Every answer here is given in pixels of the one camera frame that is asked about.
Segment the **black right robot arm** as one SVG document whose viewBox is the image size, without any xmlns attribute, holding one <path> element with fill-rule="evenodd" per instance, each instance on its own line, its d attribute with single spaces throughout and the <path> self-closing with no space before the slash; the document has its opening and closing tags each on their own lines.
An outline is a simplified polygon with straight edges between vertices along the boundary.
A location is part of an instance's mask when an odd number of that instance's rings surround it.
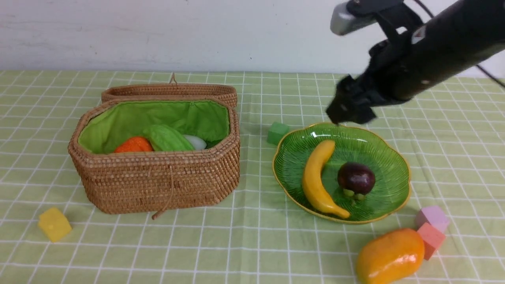
<svg viewBox="0 0 505 284">
<path fill-rule="evenodd" d="M 458 0 L 427 22 L 402 0 L 349 0 L 330 29 L 344 36 L 378 23 L 386 39 L 370 50 L 366 70 L 336 85 L 326 114 L 334 124 L 365 124 L 373 107 L 399 105 L 504 50 L 503 0 Z"/>
</svg>

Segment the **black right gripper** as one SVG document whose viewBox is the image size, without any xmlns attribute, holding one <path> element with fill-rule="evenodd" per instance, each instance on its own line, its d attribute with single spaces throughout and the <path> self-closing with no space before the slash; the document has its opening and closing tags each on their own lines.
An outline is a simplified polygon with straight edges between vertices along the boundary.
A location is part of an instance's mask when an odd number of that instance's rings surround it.
<svg viewBox="0 0 505 284">
<path fill-rule="evenodd" d="M 368 54 L 364 72 L 348 75 L 336 85 L 335 96 L 326 108 L 333 124 L 366 124 L 377 115 L 374 107 L 404 104 L 415 95 L 415 73 L 406 64 L 411 52 L 411 31 L 375 44 Z"/>
</svg>

